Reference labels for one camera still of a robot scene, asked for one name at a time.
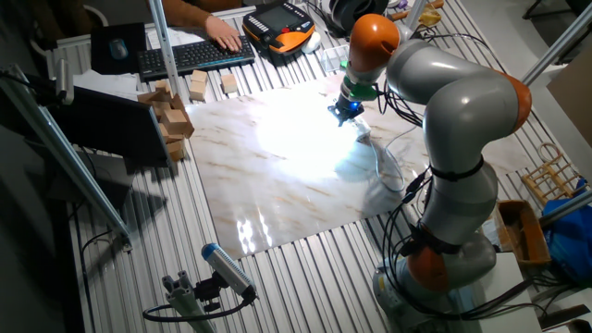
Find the computer mouse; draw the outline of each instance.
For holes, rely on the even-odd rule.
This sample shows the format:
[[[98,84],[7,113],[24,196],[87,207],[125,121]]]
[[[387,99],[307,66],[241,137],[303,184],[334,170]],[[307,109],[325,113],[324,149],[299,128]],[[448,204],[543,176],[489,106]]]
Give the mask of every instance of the computer mouse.
[[[311,38],[304,44],[302,51],[306,54],[314,52],[321,44],[321,35],[318,32],[313,32]]]
[[[115,60],[121,60],[128,57],[128,49],[121,38],[111,40],[111,42],[109,42],[109,50],[111,51],[111,56]]]

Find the black monitor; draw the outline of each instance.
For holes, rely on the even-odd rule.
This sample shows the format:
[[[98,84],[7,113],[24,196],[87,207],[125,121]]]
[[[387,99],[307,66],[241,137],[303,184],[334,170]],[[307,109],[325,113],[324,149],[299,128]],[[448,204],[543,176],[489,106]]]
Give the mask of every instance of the black monitor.
[[[51,80],[27,75],[30,83],[56,93]],[[71,143],[121,155],[135,166],[172,165],[150,105],[74,87],[71,105],[48,106]]]

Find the marble board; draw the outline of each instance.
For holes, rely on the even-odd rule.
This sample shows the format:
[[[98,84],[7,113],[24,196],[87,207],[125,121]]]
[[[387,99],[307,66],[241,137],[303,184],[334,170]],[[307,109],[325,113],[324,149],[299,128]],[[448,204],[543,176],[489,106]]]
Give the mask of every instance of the marble board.
[[[205,105],[188,113],[195,158],[220,245],[237,259],[392,210],[401,195],[376,176],[376,147],[383,180],[397,189],[428,165],[423,132],[394,111],[380,115],[364,103],[370,140],[356,141],[327,111],[342,76]],[[421,105],[412,109],[423,113]],[[405,184],[392,158],[396,157]],[[513,137],[490,143],[484,157],[498,175],[530,166]]]

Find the hand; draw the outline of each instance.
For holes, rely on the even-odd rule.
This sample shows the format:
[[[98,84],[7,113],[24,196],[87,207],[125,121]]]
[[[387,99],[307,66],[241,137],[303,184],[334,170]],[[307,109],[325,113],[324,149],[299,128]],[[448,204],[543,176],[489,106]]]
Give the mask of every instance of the hand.
[[[216,40],[222,48],[239,52],[242,45],[239,32],[232,29],[225,21],[210,15],[205,20],[205,32],[212,39]]]

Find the black keyboard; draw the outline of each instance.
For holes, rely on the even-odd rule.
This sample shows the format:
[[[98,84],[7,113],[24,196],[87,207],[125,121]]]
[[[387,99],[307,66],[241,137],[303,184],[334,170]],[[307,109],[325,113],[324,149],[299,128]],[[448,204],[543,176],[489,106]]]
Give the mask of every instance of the black keyboard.
[[[179,75],[191,74],[194,69],[227,68],[252,63],[253,50],[245,36],[240,37],[242,48],[239,52],[222,49],[217,42],[203,41],[173,46],[173,56]],[[167,69],[160,49],[138,52],[140,78],[144,81],[167,77]]]

